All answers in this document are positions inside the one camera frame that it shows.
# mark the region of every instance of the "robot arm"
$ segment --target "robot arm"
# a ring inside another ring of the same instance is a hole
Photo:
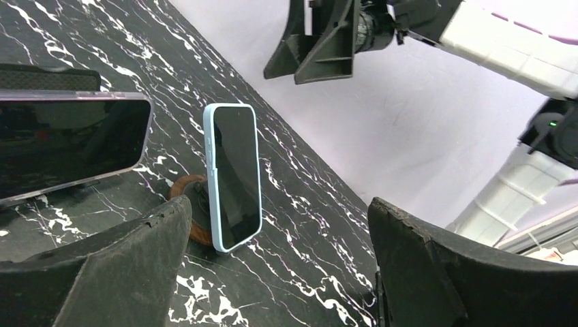
[[[356,53],[411,37],[516,80],[550,99],[500,171],[447,229],[494,246],[543,196],[578,169],[578,41],[551,37],[468,0],[291,0],[265,78],[296,84],[349,78]]]
[[[578,40],[546,35],[468,0],[402,0],[393,8],[402,37],[430,43],[548,97],[578,97]]]

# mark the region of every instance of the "brown wooden ring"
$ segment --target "brown wooden ring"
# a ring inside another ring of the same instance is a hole
[[[187,185],[189,185],[190,183],[195,183],[195,182],[205,182],[206,180],[207,180],[207,178],[203,175],[182,176],[181,178],[177,179],[177,181],[174,182],[174,184],[170,188],[170,193],[169,193],[168,198],[172,199],[172,198],[175,198],[177,196],[182,196],[185,192],[185,188],[187,187]],[[191,200],[191,205],[193,207],[198,206],[198,204],[196,203],[197,200],[193,200],[193,199],[190,199],[190,200]],[[198,223],[195,222],[194,217],[193,217],[192,223],[191,223],[191,233],[189,234],[189,238],[191,240],[194,240],[197,243],[202,244],[202,245],[213,246],[213,237],[211,236],[211,230],[207,230],[205,228],[202,228]]]

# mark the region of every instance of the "phone screen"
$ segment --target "phone screen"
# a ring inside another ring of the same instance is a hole
[[[0,200],[130,168],[145,100],[0,101]]]
[[[260,227],[260,186],[254,114],[250,108],[219,107],[213,113],[215,166],[223,246],[234,247]]]

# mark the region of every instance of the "black marble surface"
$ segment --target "black marble surface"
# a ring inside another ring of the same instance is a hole
[[[133,172],[0,213],[0,260],[161,204],[179,176],[204,174],[204,106],[243,102],[258,118],[263,230],[230,257],[189,243],[168,324],[371,326],[366,206],[165,0],[0,0],[0,61],[96,69],[103,90],[140,91],[156,105]]]

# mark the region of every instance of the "white backdrop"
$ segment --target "white backdrop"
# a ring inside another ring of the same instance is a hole
[[[547,9],[536,0],[483,2],[523,22],[546,10],[555,20],[533,27],[575,37],[565,33],[578,30],[570,1]],[[264,80],[289,0],[171,2],[364,201],[380,196],[436,225],[452,221],[493,176],[545,99],[413,40],[358,54],[349,80]],[[578,203],[576,191],[555,190],[520,224]]]

